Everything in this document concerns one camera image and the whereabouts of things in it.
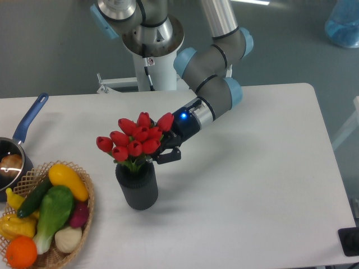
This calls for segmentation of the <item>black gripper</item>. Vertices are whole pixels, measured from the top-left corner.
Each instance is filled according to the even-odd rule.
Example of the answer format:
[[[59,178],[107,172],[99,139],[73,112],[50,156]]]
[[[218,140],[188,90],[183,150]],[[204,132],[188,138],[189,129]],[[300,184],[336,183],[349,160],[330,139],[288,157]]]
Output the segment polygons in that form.
[[[158,151],[154,155],[146,157],[145,161],[147,163],[167,164],[180,160],[182,155],[177,146],[181,146],[185,141],[199,132],[200,123],[194,116],[194,113],[188,109],[180,108],[172,115],[174,116],[173,124],[163,140],[163,147],[172,149],[168,153]],[[150,128],[156,126],[157,122],[150,118]]]

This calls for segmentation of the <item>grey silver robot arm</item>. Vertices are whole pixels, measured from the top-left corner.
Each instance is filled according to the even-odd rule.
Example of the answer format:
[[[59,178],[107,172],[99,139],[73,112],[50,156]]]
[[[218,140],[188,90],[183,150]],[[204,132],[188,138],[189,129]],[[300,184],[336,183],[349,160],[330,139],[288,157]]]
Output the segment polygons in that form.
[[[136,77],[101,81],[103,87],[133,83],[139,91],[171,91],[182,79],[195,98],[171,114],[160,146],[143,161],[179,160],[180,145],[242,100],[232,65],[252,51],[253,38],[238,26],[230,1],[201,1],[213,40],[205,52],[181,49],[184,31],[167,1],[96,1],[91,13],[105,34],[121,38],[132,54]]]

